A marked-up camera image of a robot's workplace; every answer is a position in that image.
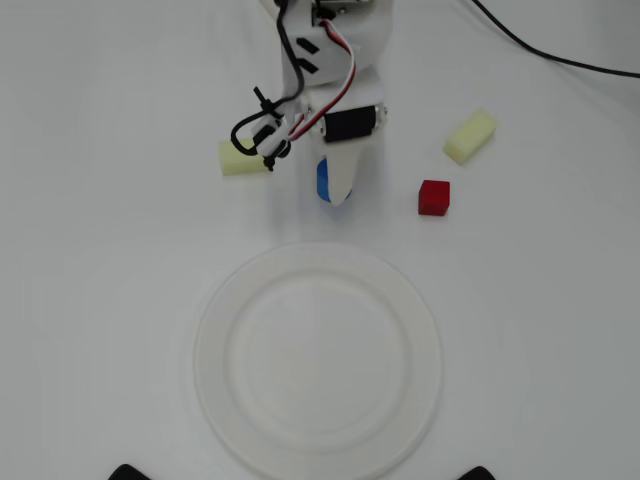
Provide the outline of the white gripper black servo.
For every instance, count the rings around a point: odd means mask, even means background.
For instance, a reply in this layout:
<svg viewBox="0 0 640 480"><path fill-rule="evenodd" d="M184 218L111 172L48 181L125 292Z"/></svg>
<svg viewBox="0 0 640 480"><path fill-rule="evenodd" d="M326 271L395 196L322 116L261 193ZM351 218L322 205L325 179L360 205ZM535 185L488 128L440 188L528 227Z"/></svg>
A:
<svg viewBox="0 0 640 480"><path fill-rule="evenodd" d="M304 135L310 155L321 156L319 196L340 206L351 194L369 139L386 122L382 82L354 82L344 96Z"/></svg>

